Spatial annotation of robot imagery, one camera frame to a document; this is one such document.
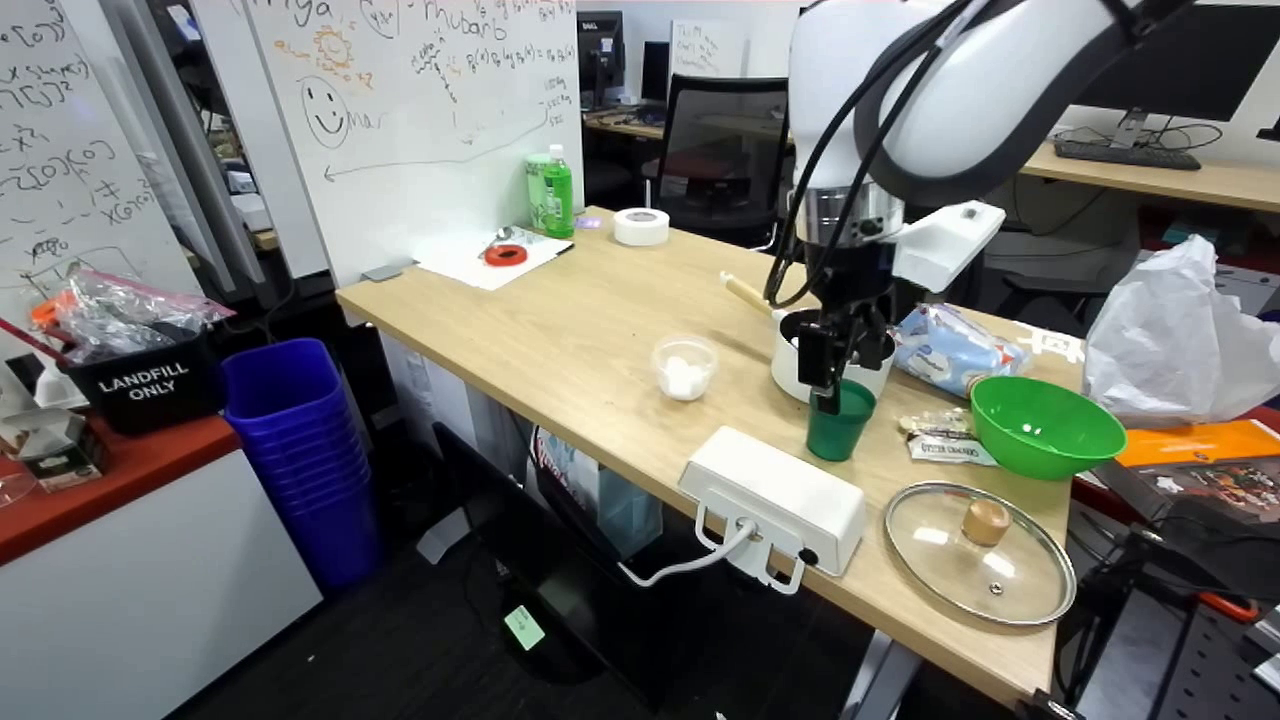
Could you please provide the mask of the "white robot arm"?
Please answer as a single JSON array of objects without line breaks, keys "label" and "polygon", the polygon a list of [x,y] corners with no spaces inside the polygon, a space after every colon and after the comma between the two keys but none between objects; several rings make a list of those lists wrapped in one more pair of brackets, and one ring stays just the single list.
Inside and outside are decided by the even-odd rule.
[{"label": "white robot arm", "polygon": [[813,0],[789,39],[785,218],[818,295],[813,394],[831,399],[848,362],[889,362],[891,288],[944,292],[998,238],[990,192],[1073,103],[1194,29],[1251,19],[1276,29],[1251,0]]}]

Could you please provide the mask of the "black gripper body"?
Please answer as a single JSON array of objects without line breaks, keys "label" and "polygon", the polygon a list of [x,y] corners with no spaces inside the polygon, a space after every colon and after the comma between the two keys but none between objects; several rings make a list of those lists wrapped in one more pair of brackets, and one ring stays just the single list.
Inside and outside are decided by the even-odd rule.
[{"label": "black gripper body", "polygon": [[891,288],[898,248],[883,238],[842,238],[809,248],[809,288],[826,313],[848,313]]}]

